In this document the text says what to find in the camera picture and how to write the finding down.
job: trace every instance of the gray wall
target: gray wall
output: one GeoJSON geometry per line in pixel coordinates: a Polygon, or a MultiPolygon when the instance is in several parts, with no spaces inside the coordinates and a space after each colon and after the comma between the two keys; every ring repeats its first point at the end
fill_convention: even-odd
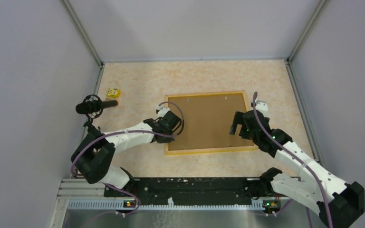
{"type": "Polygon", "coordinates": [[[330,1],[293,66],[328,169],[365,188],[365,1],[330,1]]]}
{"type": "Polygon", "coordinates": [[[318,0],[71,0],[107,61],[286,58],[318,0]]]}
{"type": "Polygon", "coordinates": [[[0,228],[48,225],[97,71],[60,1],[0,0],[0,228]]]}

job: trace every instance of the beige table surface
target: beige table surface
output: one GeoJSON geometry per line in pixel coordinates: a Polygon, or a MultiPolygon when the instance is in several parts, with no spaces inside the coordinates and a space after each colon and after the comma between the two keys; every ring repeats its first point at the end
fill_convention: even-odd
{"type": "MultiPolygon", "coordinates": [[[[312,156],[283,60],[108,63],[99,97],[104,100],[109,88],[121,91],[120,105],[105,109],[94,121],[103,132],[155,118],[155,108],[165,95],[245,90],[252,100],[258,91],[258,99],[269,106],[271,128],[284,130],[312,156]]],[[[116,154],[112,165],[135,177],[258,177],[271,167],[296,175],[259,150],[165,155],[164,145],[157,143],[116,154]]]]}

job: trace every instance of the wooden tray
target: wooden tray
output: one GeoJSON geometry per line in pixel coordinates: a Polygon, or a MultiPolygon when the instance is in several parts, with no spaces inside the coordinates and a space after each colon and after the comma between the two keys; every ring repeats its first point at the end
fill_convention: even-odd
{"type": "MultiPolygon", "coordinates": [[[[175,141],[165,145],[165,154],[250,151],[258,147],[251,140],[230,135],[236,111],[246,112],[249,103],[244,91],[167,95],[184,113],[185,128],[175,141]]],[[[180,115],[169,104],[171,111],[180,115]]]]}

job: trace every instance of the metal frame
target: metal frame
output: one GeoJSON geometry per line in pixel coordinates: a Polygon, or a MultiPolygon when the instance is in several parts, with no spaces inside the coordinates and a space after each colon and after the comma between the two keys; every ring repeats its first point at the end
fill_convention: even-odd
{"type": "MultiPolygon", "coordinates": [[[[70,4],[69,0],[60,0],[64,6],[64,8],[67,10],[70,19],[75,25],[76,30],[80,34],[81,39],[83,40],[86,48],[96,61],[96,63],[99,65],[100,70],[98,72],[97,76],[97,82],[94,87],[94,94],[96,95],[98,93],[98,89],[101,83],[101,78],[103,76],[104,66],[105,64],[99,57],[96,49],[94,48],[90,38],[88,37],[86,30],[83,28],[82,23],[80,22],[79,18],[77,17],[72,5],[70,4]]],[[[301,49],[302,45],[306,41],[308,35],[310,34],[311,30],[313,29],[316,21],[321,16],[321,12],[326,8],[327,3],[329,0],[320,0],[320,2],[317,5],[316,10],[312,14],[308,24],[306,25],[304,31],[302,32],[300,38],[298,39],[296,45],[294,46],[292,52],[290,53],[290,56],[285,60],[286,69],[288,71],[289,79],[292,84],[292,88],[295,94],[295,98],[300,110],[300,114],[304,123],[304,127],[306,130],[306,134],[308,137],[308,140],[310,142],[311,150],[313,152],[314,157],[316,160],[320,162],[322,166],[324,166],[324,160],[322,159],[321,152],[319,149],[318,142],[315,138],[313,126],[307,111],[306,104],[304,102],[298,80],[296,77],[295,72],[292,68],[292,62],[297,56],[299,50],[301,49]]],[[[85,137],[86,130],[83,129],[82,138],[85,137]]],[[[105,199],[103,196],[104,193],[104,185],[101,183],[97,184],[88,184],[84,179],[63,179],[58,191],[58,196],[55,202],[54,210],[52,212],[51,220],[49,223],[50,228],[61,228],[63,225],[63,222],[65,220],[65,214],[67,211],[67,207],[70,202],[70,198],[77,198],[80,200],[83,199],[105,199]]]]}

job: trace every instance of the floor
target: floor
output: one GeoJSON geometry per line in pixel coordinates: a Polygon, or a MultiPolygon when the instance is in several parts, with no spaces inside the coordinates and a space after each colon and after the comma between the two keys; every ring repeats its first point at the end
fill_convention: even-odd
{"type": "MultiPolygon", "coordinates": [[[[98,95],[121,91],[116,108],[94,121],[103,132],[120,130],[156,117],[166,95],[245,90],[249,100],[267,102],[271,128],[288,133],[312,156],[283,60],[107,63],[98,95]]],[[[116,154],[115,166],[135,177],[258,177],[271,167],[296,174],[261,151],[165,155],[163,144],[145,144],[116,154]]]]}

